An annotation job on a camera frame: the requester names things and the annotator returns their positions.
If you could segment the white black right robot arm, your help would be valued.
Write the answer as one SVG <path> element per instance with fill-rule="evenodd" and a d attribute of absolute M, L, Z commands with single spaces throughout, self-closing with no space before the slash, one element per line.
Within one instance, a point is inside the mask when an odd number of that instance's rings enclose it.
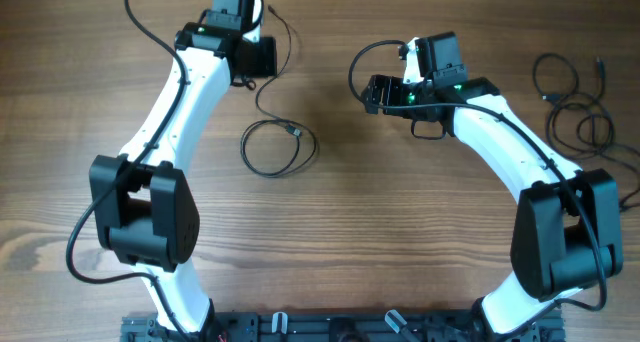
<path fill-rule="evenodd" d="M 618 190 L 602 169 L 586 171 L 561 156 L 511 110 L 486 78 L 470 78 L 452 32 L 397 41 L 400 77 L 373 75 L 356 97 L 370 114 L 437 123 L 443 136 L 475 151 L 517 205 L 512 270 L 467 311 L 426 315 L 420 339 L 549 341 L 554 313 L 577 306 L 596 288 L 602 310 L 607 282 L 623 267 Z"/>

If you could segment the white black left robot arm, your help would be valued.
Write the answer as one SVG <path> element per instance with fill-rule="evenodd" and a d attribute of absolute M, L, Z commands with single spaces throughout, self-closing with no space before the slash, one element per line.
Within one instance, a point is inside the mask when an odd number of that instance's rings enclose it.
<path fill-rule="evenodd" d="M 260 35 L 264 7 L 264 0 L 213 0 L 201 20 L 186 24 L 143 125 L 117 156 L 97 156 L 90 167 L 99 243 L 144 280 L 157 308 L 150 335 L 161 341 L 226 337 L 191 259 L 200 217 L 187 174 L 234 80 L 275 73 L 275 40 Z"/>

